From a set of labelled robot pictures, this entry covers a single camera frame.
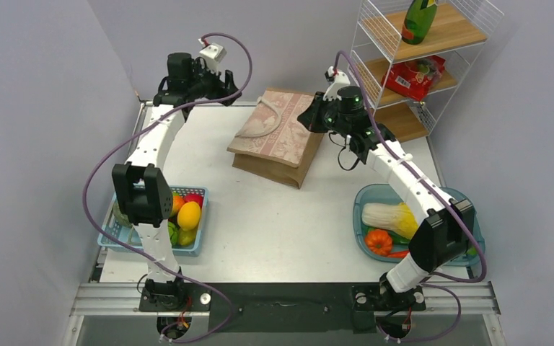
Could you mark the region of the orange mini pumpkin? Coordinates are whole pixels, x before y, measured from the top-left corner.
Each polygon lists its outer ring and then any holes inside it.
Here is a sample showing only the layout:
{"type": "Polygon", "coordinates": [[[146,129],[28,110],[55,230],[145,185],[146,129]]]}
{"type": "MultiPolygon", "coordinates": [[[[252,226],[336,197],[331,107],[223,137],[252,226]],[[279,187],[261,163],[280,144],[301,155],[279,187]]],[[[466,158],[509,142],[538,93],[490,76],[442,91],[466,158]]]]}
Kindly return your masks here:
{"type": "Polygon", "coordinates": [[[364,243],[376,255],[387,257],[393,249],[392,237],[383,229],[372,229],[367,232],[364,243]]]}

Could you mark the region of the brown jute tote bag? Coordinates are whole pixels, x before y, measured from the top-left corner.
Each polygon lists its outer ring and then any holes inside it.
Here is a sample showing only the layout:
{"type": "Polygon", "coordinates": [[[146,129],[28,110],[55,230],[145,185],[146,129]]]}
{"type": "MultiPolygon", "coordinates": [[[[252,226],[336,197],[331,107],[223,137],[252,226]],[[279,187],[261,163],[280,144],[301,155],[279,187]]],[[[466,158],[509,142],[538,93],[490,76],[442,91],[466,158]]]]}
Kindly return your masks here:
{"type": "Polygon", "coordinates": [[[267,88],[227,147],[234,154],[232,166],[301,188],[324,137],[297,120],[312,100],[310,93],[267,88]]]}

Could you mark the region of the green glass bottle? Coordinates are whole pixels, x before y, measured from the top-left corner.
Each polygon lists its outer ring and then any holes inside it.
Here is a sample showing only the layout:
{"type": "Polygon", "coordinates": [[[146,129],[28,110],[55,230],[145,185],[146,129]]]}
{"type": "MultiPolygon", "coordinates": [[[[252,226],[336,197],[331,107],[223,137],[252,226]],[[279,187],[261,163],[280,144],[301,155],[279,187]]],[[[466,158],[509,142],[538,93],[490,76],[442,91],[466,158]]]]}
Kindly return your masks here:
{"type": "Polygon", "coordinates": [[[403,42],[410,45],[422,43],[431,29],[437,10],[438,3],[435,0],[412,1],[401,29],[403,42]]]}

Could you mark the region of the red snack bag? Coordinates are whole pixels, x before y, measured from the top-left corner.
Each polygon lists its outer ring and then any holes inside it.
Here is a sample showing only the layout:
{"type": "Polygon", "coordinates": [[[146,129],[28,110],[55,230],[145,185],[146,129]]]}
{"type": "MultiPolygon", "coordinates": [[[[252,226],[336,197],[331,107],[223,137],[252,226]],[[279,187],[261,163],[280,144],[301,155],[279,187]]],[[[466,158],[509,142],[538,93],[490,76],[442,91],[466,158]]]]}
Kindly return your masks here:
{"type": "Polygon", "coordinates": [[[442,79],[445,63],[444,58],[436,55],[396,63],[384,74],[381,83],[399,95],[420,102],[442,79]]]}

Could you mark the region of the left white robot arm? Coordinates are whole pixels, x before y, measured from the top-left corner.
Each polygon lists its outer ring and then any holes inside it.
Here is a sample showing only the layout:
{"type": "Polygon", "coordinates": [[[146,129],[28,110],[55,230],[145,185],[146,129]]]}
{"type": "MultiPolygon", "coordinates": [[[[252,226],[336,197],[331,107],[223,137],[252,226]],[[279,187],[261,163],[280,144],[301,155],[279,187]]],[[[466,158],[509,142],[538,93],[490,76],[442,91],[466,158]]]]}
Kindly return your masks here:
{"type": "Polygon", "coordinates": [[[155,106],[171,105],[167,117],[157,116],[127,158],[116,164],[112,178],[120,211],[137,232],[148,261],[148,275],[142,290],[142,301],[159,310],[176,310],[187,302],[181,269],[172,252],[168,218],[172,212],[172,190],[164,178],[164,166],[177,132],[184,126],[199,99],[220,99],[223,105],[233,103],[238,92],[231,71],[222,74],[220,53],[171,53],[167,57],[167,76],[153,98],[155,106]]]}

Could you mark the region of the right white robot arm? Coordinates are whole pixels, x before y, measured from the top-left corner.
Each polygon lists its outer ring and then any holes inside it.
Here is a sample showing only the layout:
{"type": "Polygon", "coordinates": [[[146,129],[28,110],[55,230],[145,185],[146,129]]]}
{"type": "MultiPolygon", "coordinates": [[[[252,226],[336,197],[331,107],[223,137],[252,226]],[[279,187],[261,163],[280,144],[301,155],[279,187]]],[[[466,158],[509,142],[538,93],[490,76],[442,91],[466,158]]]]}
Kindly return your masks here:
{"type": "Polygon", "coordinates": [[[385,178],[413,214],[418,228],[408,254],[379,279],[374,296],[379,309],[417,303],[424,279],[469,248],[478,248],[473,204],[457,200],[423,174],[396,136],[369,114],[359,87],[345,86],[333,96],[316,92],[297,120],[312,133],[342,136],[358,161],[385,178]]]}

